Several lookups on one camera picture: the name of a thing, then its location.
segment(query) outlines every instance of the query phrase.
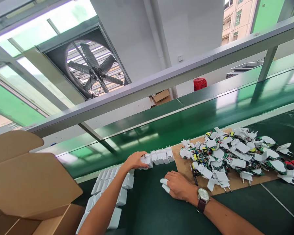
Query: apartment building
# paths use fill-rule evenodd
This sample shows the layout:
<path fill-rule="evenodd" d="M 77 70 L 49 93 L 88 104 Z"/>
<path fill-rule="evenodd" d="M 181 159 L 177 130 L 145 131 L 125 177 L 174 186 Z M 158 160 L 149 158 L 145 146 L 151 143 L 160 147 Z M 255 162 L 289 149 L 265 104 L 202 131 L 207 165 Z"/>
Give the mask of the apartment building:
<path fill-rule="evenodd" d="M 225 0 L 222 44 L 250 34 L 257 0 Z"/>

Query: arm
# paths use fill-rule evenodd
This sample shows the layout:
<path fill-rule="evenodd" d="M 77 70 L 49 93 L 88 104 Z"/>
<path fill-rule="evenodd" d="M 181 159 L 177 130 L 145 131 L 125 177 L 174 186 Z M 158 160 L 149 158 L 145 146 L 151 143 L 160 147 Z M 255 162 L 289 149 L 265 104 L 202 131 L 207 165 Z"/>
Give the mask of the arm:
<path fill-rule="evenodd" d="M 180 173 L 172 171 L 165 176 L 170 195 L 185 200 L 195 207 L 198 205 L 198 187 L 187 181 Z M 206 205 L 204 215 L 219 229 L 222 234 L 263 234 L 247 220 L 219 203 L 215 199 Z"/>
<path fill-rule="evenodd" d="M 91 209 L 78 233 L 79 235 L 99 235 L 106 232 L 126 174 L 130 169 L 148 168 L 147 164 L 140 161 L 140 157 L 145 154 L 147 152 L 135 152 L 128 157 L 116 177 Z"/>

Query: brown leather watch strap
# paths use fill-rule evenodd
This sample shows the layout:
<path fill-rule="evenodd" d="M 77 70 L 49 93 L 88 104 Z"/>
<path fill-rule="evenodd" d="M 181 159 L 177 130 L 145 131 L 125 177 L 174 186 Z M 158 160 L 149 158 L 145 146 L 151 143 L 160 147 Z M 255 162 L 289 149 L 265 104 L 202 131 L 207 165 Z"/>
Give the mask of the brown leather watch strap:
<path fill-rule="evenodd" d="M 200 198 L 198 201 L 198 206 L 197 206 L 198 212 L 203 214 L 205 207 L 206 207 L 206 202 Z"/>

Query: red plastic stool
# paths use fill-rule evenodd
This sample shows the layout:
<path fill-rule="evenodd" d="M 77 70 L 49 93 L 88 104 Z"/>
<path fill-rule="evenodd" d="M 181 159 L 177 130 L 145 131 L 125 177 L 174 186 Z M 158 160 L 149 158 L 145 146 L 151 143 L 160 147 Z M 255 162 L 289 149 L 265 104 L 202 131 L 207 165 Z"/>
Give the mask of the red plastic stool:
<path fill-rule="evenodd" d="M 194 79 L 194 91 L 207 87 L 207 81 L 205 78 Z"/>

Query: brown cardboard mat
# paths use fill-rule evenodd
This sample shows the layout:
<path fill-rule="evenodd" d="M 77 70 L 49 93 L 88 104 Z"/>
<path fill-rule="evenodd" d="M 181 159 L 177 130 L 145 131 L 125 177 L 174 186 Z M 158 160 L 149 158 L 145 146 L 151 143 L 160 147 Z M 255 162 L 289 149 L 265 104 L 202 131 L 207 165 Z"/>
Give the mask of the brown cardboard mat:
<path fill-rule="evenodd" d="M 227 128 L 227 129 L 223 129 L 223 131 L 228 133 L 232 131 L 232 129 Z M 204 137 L 202 136 L 202 137 L 198 137 L 196 139 L 191 140 L 192 143 L 196 143 L 197 141 L 204 142 Z M 177 144 L 172 146 L 172 152 L 175 159 L 176 168 L 178 172 L 181 173 L 185 178 L 187 178 L 189 182 L 195 184 L 193 174 L 190 168 L 191 167 L 190 165 L 192 164 L 193 161 L 191 159 L 185 160 L 180 156 L 180 149 L 182 147 L 183 147 L 182 144 Z M 277 173 L 275 171 L 264 171 L 264 173 L 265 173 L 264 176 L 254 175 L 251 185 L 272 181 L 278 178 Z M 245 181 L 245 183 L 243 184 L 241 177 L 233 169 L 231 169 L 230 172 L 228 173 L 228 178 L 230 180 L 230 188 L 232 191 L 236 189 L 240 189 L 240 188 L 249 187 L 248 181 Z M 207 190 L 207 192 L 209 192 L 209 194 L 212 196 L 225 193 L 224 189 L 221 188 L 219 185 L 215 185 L 213 192 L 211 192 L 207 188 L 208 179 L 205 179 L 202 176 L 197 177 L 197 182 L 198 182 L 198 186 Z"/>

